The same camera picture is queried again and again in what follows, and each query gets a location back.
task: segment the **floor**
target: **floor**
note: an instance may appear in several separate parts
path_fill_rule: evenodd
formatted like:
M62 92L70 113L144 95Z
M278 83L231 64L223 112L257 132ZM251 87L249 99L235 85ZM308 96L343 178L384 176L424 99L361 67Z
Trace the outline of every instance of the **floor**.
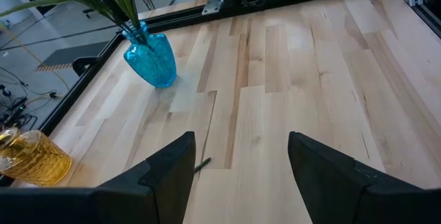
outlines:
M196 163L212 162L186 223L311 223L290 131L441 187L441 40L403 0L316 0L166 35L172 87L138 77L123 41L52 133L74 158L59 186L99 185L193 130Z
M152 0L156 8L168 6L170 4L185 3L194 0ZM136 0L138 12L147 11L147 7L141 0ZM82 10L86 9L80 3L67 3L58 6L53 13L50 13L45 19L37 21L34 16L27 18L22 23L12 26L10 32L17 36L18 40L26 46L40 60L46 59L55 50L62 48L71 48L78 45L89 43L98 43L109 41L118 30L113 23L101 17L97 13L91 13L90 19L87 19ZM29 88L37 93L56 90L63 96L68 89L51 72L35 72L39 62L34 60L20 45L13 41L5 33L0 33L0 67L19 77ZM61 75L69 87L72 87L78 80L72 68L55 70ZM28 94L28 98L38 97L29 90L23 91L20 85L17 85L12 79L11 74L6 71L0 71L0 83L12 92L11 99ZM0 105L9 105L10 98L0 96L2 101ZM42 97L38 101L28 106L27 111L37 116L39 120L35 123L37 128L44 118L54 109L61 98L49 100L48 97Z

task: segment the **turquoise vase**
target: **turquoise vase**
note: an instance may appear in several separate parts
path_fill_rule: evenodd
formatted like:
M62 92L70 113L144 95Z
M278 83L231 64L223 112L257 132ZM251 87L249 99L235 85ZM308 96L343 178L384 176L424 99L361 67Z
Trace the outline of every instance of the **turquoise vase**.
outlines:
M176 62L172 47L164 34L149 34L147 24L131 33L123 31L132 44L124 54L124 59L132 69L156 88L167 88L176 78Z

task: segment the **gray floor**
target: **gray floor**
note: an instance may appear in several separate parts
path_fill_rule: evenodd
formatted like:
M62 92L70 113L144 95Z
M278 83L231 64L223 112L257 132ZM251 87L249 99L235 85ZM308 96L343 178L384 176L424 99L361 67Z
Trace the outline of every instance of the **gray floor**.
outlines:
M168 6L171 3L184 3L193 0L152 0L156 8ZM147 7L141 0L136 0L138 12L144 12ZM20 42L44 61L54 51L62 48L71 48L78 45L109 41L118 30L113 23L97 13L91 13L90 19L84 16L82 10L86 9L80 3L65 3L58 6L52 14L45 19L37 21L33 16L25 21L12 26L10 31L18 36ZM58 94L64 95L68 90L64 84L51 72L35 72L39 62L32 58L23 48L11 40L9 36L0 33L0 69L15 74L35 93L43 93L56 90ZM79 79L72 68L55 70L58 72L69 87L72 87ZM17 81L11 74L0 70L0 84L11 91L11 99L28 94L32 99L38 94L23 89L13 80ZM3 105L10 105L9 97L0 96L0 111L6 110ZM60 99L49 100L42 97L31 103L25 110L39 119L34 126L38 128L44 118L57 106Z

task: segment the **wooden tabletop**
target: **wooden tabletop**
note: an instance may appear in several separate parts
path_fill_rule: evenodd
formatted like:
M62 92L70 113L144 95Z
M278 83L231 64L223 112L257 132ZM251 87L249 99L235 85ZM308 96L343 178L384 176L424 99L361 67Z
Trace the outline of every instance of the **wooden tabletop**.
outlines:
M59 186L99 185L188 130L196 161L212 162L187 223L310 223L289 131L441 186L441 41L403 0L317 0L165 33L173 86L137 76L122 42L50 136L74 157Z

